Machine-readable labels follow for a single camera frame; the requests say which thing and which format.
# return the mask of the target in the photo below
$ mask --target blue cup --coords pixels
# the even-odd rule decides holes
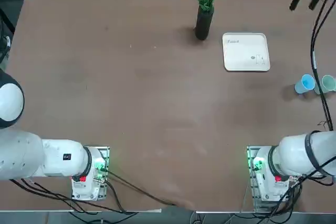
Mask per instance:
[[[310,74],[304,74],[295,86],[294,89],[298,94],[306,93],[315,88],[315,80]]]

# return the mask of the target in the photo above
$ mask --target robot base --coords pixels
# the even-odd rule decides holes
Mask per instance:
[[[106,179],[107,172],[100,169],[109,169],[110,147],[87,146],[92,156],[91,169],[86,177],[80,181],[71,180],[72,198],[77,200],[104,200],[107,195]]]
[[[271,146],[248,146],[248,166],[255,212],[268,211],[289,188],[289,180],[277,181],[268,165]]]

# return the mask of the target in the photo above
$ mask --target metal bracket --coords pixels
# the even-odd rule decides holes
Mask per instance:
[[[247,146],[247,162],[250,174],[250,185],[252,191],[254,212],[270,212],[277,203],[261,200],[258,183],[253,168],[253,159],[256,157],[261,147],[263,146]]]

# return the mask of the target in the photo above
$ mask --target floor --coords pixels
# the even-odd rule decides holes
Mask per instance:
[[[160,224],[189,224],[193,223],[195,220],[195,215],[193,214],[191,219],[191,211],[181,209],[181,208],[166,208],[160,214],[154,213],[143,213],[138,214],[126,221],[124,224],[132,223],[160,223]],[[124,216],[119,214],[105,212],[98,214],[96,216],[87,216],[84,214],[77,214],[83,220],[89,221],[93,219],[104,218],[109,221],[118,221]],[[2,224],[80,224],[81,221],[77,220],[75,217],[71,216],[66,212],[3,212],[0,213],[0,218]],[[228,214],[208,214],[201,215],[201,219],[204,220],[203,223],[211,224],[224,224],[229,218]],[[311,215],[311,214],[293,214],[291,219],[287,222],[288,224],[327,224],[335,223],[335,215]],[[256,224],[258,220],[252,219],[238,219],[234,217],[231,221],[232,224]]]
[[[0,7],[6,12],[11,22],[16,25],[23,0],[0,0]],[[10,32],[5,31],[7,35],[12,37]],[[83,220],[89,221],[92,219],[104,218],[109,221],[118,221],[124,216],[112,212],[99,213],[96,216],[88,216],[84,214],[77,214]],[[225,223],[229,218],[229,214],[207,214],[201,215],[203,223],[220,224]],[[2,224],[66,224],[66,223],[81,223],[80,220],[71,216],[66,212],[0,212],[0,219]],[[192,212],[182,208],[168,207],[162,210],[160,214],[141,213],[135,217],[126,220],[125,224],[130,223],[192,223],[195,220],[195,215]],[[234,217],[231,221],[233,224],[251,223],[255,224],[258,221],[255,219],[238,219]],[[293,214],[291,219],[287,222],[291,223],[336,223],[336,215],[313,215],[313,214]]]

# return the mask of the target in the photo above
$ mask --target light green cup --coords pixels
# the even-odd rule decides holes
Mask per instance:
[[[320,81],[320,84],[323,93],[328,93],[336,89],[335,78],[330,75],[323,76],[322,81]],[[314,91],[316,94],[320,94],[320,90],[317,84],[315,85]]]

